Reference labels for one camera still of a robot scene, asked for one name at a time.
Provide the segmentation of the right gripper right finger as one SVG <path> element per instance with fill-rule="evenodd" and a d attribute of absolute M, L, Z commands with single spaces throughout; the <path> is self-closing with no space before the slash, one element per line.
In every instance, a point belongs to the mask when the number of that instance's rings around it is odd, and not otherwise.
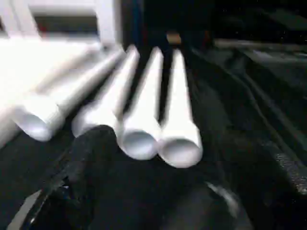
<path fill-rule="evenodd" d="M 206 182 L 177 202 L 167 216 L 169 230 L 251 230 L 252 224 L 237 196 Z"/>

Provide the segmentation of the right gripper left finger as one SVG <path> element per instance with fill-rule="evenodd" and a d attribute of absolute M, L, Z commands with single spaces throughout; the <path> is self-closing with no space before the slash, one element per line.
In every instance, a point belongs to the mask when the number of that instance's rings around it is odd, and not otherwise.
<path fill-rule="evenodd" d="M 76 138 L 46 184 L 33 230 L 157 230 L 159 170 L 119 149 L 114 131 L 99 126 Z"/>

